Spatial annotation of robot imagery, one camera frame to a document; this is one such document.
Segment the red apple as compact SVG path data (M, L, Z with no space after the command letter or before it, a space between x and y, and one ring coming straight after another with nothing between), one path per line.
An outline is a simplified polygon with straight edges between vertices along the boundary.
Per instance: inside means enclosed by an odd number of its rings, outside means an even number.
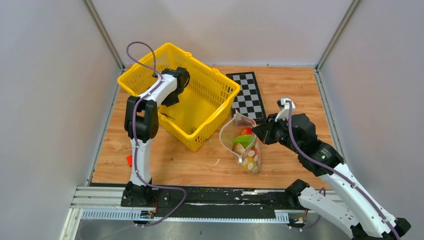
M241 136L251 135L252 133L253 133L252 129L250 127L246 127L246 128L241 130L240 135Z

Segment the green star fruit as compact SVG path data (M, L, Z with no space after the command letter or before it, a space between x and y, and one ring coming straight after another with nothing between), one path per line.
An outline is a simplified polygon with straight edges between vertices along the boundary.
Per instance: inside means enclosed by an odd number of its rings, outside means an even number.
M257 138L253 134L239 135L233 139L232 143L239 143L246 149L249 146L254 146L257 143Z

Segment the orange tangerine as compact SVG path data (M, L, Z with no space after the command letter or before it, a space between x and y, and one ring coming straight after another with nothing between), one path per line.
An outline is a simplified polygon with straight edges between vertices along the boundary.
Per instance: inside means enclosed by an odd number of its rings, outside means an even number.
M258 150L254 147L246 151L248 157L254 158L258 154Z

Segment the polka dot zip bag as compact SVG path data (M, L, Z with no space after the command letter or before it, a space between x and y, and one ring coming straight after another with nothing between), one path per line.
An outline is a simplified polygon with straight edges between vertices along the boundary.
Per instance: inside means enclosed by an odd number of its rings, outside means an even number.
M253 133L256 122L238 111L220 130L219 140L230 152L239 167L250 175L262 168L262 154L257 136Z

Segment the brown kiwi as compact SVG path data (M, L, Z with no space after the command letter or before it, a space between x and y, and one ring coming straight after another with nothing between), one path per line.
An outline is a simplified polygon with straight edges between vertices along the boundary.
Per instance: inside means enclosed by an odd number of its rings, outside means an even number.
M237 154L237 155L242 155L242 153L244 152L244 150L245 150L245 148L244 148L244 146L241 144L241 143L239 143L239 142L237 142L237 143L234 143L233 144L233 146L232 146L232 149L231 149L235 154Z

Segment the yellow plastic basket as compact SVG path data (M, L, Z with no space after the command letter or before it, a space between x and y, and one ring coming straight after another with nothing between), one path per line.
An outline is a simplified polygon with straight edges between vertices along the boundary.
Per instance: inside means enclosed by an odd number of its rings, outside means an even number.
M179 103L159 106L159 127L165 128L190 150L197 151L227 118L240 91L237 83L172 43L165 43L136 60L117 82L129 97L137 97L157 81L164 69L177 67L188 70L190 81L178 96Z

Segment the yellow lemon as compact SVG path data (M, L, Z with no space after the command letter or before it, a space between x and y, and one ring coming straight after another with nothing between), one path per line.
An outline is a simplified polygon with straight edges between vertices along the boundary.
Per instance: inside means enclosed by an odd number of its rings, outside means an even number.
M249 156L243 160L241 167L248 173L253 173L258 169L257 162L254 160L253 157Z

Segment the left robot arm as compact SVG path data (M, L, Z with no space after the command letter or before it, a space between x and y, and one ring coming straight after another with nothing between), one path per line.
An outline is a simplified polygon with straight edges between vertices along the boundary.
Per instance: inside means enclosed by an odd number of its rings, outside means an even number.
M152 203L155 185L152 184L150 161L153 138L160 126L158 108L177 104L189 81L190 74L186 68L166 68L146 91L127 99L124 129L130 138L132 169L121 206L146 207Z

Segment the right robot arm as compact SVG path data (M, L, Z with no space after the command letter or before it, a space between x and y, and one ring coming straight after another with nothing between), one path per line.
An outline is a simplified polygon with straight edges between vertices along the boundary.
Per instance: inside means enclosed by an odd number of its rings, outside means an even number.
M285 201L290 208L315 211L352 240L399 240L411 229L405 218L394 217L374 200L343 157L318 138L316 126L304 113L287 118L270 114L252 131L265 145L279 143L296 153L302 166L327 183L346 204L336 204L297 179L286 189Z

